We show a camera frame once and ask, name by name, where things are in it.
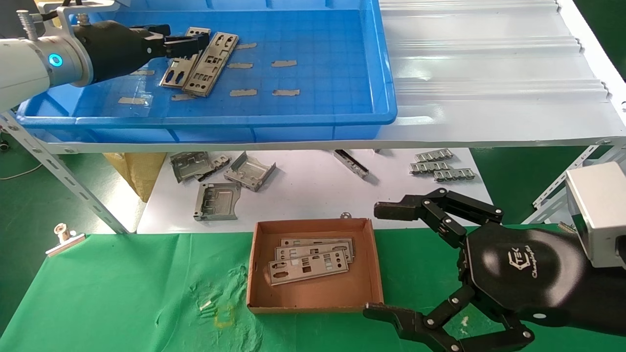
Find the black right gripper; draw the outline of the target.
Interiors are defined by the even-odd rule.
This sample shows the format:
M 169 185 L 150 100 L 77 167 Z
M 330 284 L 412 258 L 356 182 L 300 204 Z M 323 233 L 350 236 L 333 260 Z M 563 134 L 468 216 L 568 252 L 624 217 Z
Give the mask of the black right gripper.
M 520 351 L 535 335 L 519 319 L 544 326 L 579 325 L 590 312 L 583 287 L 590 265 L 579 239 L 495 224 L 503 214 L 494 205 L 448 189 L 405 195 L 400 202 L 377 202 L 375 218 L 422 220 L 452 248 L 465 247 L 470 285 L 461 286 L 427 315 L 367 303 L 364 317 L 390 323 L 400 339 L 427 345 L 432 352 Z M 483 226 L 467 237 L 454 217 Z M 504 330 L 463 339 L 448 334 L 445 325 L 473 303 Z

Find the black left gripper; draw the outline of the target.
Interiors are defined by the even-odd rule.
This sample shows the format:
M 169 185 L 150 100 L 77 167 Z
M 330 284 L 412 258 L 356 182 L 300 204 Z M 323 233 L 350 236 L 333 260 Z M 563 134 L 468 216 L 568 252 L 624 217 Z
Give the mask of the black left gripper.
M 153 58 L 181 58 L 201 53 L 209 33 L 170 36 L 168 24 L 126 27 L 114 21 L 73 27 L 92 66 L 91 84 L 130 74 Z

